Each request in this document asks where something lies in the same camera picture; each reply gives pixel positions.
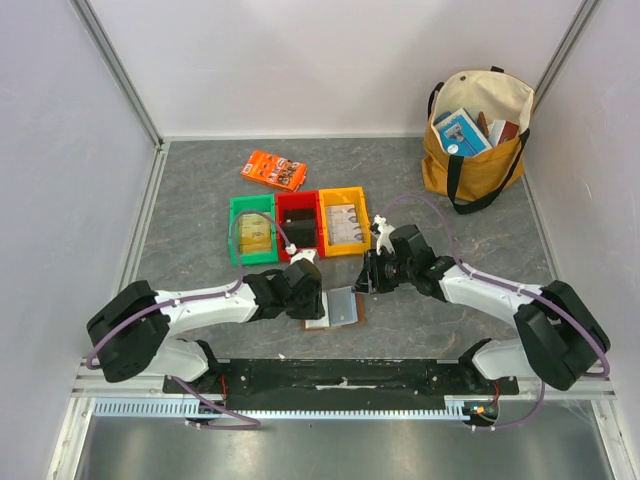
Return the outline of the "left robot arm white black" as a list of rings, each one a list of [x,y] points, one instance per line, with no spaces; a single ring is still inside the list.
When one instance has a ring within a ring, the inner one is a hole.
[[[325,315],[322,274],[311,260],[299,258],[284,269],[183,292],[154,290],[145,280],[135,281],[88,321],[93,350],[86,366],[100,369],[110,383],[151,373],[177,376],[198,392],[210,392],[220,380],[212,349],[184,334],[281,314],[296,320]]]

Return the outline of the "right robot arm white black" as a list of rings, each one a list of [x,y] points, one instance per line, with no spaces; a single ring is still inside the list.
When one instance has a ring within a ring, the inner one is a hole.
[[[395,228],[377,217],[371,231],[376,245],[363,256],[355,292],[383,294],[410,284],[423,296],[473,308],[516,329],[515,339],[485,339],[465,353],[457,371],[465,391],[481,393],[494,380],[522,376],[567,391],[605,362],[610,340],[569,284],[517,283],[438,256],[415,225]]]

